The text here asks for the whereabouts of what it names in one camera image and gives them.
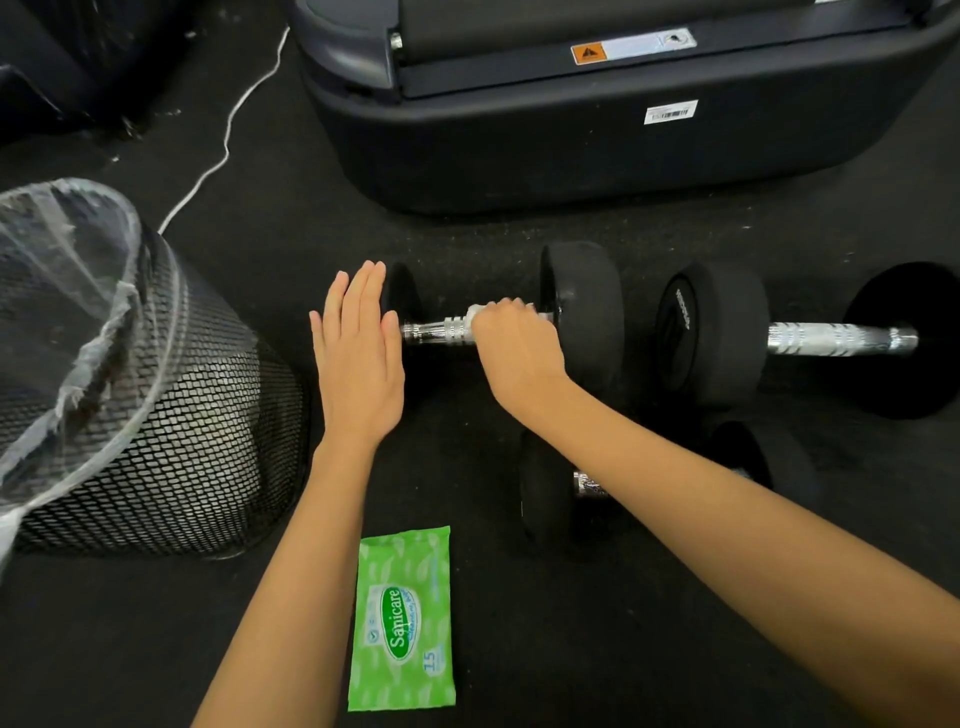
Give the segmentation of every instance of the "green wipes package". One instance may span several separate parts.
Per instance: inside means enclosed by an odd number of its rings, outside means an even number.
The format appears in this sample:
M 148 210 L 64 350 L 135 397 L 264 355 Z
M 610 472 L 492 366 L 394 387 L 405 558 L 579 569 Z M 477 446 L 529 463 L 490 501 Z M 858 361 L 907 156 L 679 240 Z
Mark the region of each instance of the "green wipes package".
M 349 711 L 454 705 L 450 528 L 360 542 Z

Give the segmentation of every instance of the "round dumbbell weight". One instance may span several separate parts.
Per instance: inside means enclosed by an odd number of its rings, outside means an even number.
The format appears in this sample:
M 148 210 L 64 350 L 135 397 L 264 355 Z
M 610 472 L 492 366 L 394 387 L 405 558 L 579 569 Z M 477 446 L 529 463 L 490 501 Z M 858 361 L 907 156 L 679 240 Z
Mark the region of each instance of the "round dumbbell weight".
M 960 279 L 904 263 L 869 281 L 842 324 L 770 322 L 762 281 L 730 263 L 695 263 L 667 284 L 657 313 L 663 387 L 701 407 L 748 400 L 768 355 L 847 359 L 845 391 L 898 419 L 925 417 L 960 390 Z
M 823 488 L 804 447 L 783 426 L 728 421 L 709 437 L 704 455 L 811 511 L 818 511 Z M 558 546 L 570 535 L 578 500 L 610 497 L 586 473 L 529 430 L 520 440 L 520 515 L 538 544 Z
M 620 277 L 607 252 L 595 243 L 553 243 L 540 256 L 540 298 L 537 311 L 557 328 L 566 371 L 594 395 L 613 382 L 623 359 L 623 295 Z M 395 309 L 407 346 L 473 344 L 471 322 L 483 308 L 471 306 L 464 316 L 425 322 L 420 296 L 410 270 L 388 266 L 380 305 Z

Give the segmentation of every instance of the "person's left hand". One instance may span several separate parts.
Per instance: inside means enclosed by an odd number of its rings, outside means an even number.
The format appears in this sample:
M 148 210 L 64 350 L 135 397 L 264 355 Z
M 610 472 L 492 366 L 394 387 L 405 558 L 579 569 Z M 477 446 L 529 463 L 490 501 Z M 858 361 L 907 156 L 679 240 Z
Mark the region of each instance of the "person's left hand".
M 353 281 L 340 272 L 324 316 L 310 311 L 324 402 L 324 437 L 375 448 L 403 412 L 402 339 L 395 311 L 380 318 L 383 263 L 363 264 Z

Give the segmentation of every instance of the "mesh wastebasket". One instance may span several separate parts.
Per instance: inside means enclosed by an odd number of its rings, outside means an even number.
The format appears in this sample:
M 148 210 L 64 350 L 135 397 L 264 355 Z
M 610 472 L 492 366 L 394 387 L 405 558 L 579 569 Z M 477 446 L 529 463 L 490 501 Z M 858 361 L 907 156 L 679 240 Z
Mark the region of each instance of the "mesh wastebasket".
M 109 187 L 0 196 L 0 557 L 228 556 L 302 482 L 298 377 Z

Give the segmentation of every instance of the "white string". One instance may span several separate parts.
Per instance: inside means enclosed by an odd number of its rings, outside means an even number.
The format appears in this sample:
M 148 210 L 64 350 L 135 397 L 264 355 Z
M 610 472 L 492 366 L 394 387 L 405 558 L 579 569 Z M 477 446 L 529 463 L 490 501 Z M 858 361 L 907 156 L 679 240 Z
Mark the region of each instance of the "white string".
M 193 189 L 187 192 L 186 197 L 180 200 L 174 206 L 174 208 L 170 210 L 166 218 L 164 218 L 163 222 L 160 223 L 160 227 L 156 229 L 156 231 L 159 232 L 161 235 L 163 235 L 166 232 L 167 228 L 170 226 L 170 223 L 173 221 L 175 217 L 177 217 L 180 211 L 184 209 L 191 200 L 193 200 L 193 198 L 200 191 L 200 188 L 204 185 L 204 182 L 206 182 L 206 179 L 210 175 L 214 174 L 215 172 L 218 172 L 230 159 L 230 133 L 233 131 L 233 117 L 236 116 L 237 111 L 240 110 L 240 107 L 242 107 L 244 104 L 247 103 L 247 99 L 251 97 L 251 94 L 254 91 L 256 91 L 264 81 L 266 81 L 269 78 L 272 78 L 276 74 L 276 72 L 280 69 L 280 59 L 282 58 L 282 55 L 283 55 L 283 46 L 287 44 L 287 36 L 289 35 L 290 35 L 290 28 L 288 26 L 286 30 L 283 31 L 283 36 L 280 38 L 280 44 L 276 47 L 276 63 L 274 63 L 274 67 L 271 68 L 269 71 L 267 71 L 267 73 L 265 73 L 259 79 L 257 79 L 250 88 L 244 91 L 243 96 L 240 97 L 240 100 L 236 104 L 234 104 L 233 109 L 230 110 L 229 116 L 227 117 L 227 132 L 224 134 L 223 157 L 220 159 L 220 161 L 218 161 L 216 164 L 214 164 L 212 167 L 206 170 L 203 174 L 201 174 L 200 178 L 197 180 L 197 183 L 193 185 Z

